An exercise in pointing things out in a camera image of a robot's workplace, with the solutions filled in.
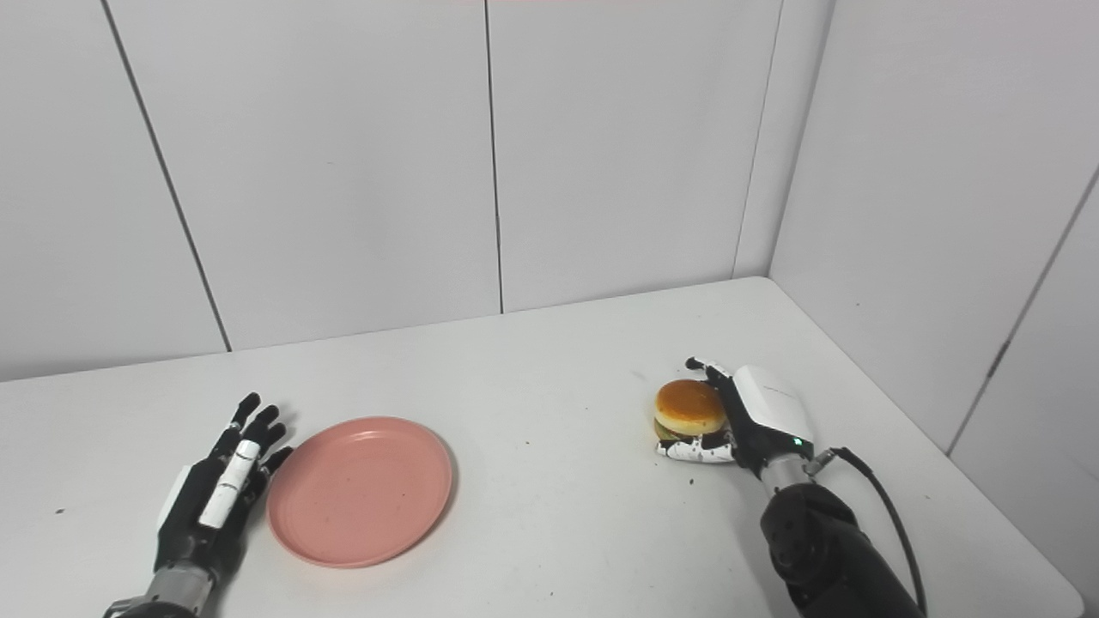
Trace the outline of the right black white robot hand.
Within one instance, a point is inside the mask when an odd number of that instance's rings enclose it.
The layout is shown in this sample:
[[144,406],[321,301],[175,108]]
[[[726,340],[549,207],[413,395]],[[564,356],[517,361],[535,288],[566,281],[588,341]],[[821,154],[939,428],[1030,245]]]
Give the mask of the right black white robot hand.
[[691,356],[701,379],[664,384],[654,400],[655,451],[693,464],[735,464],[758,481],[767,470],[797,475],[815,457],[814,431],[800,396],[777,375],[744,365],[729,371]]

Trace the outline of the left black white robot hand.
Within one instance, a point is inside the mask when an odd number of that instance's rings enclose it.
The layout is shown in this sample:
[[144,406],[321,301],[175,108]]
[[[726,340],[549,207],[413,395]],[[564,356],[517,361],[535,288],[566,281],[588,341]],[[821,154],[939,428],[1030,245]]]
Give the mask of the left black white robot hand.
[[271,451],[287,434],[275,404],[249,391],[215,445],[185,470],[157,533],[154,569],[199,567],[213,583],[232,578],[245,554],[252,509],[295,449]]

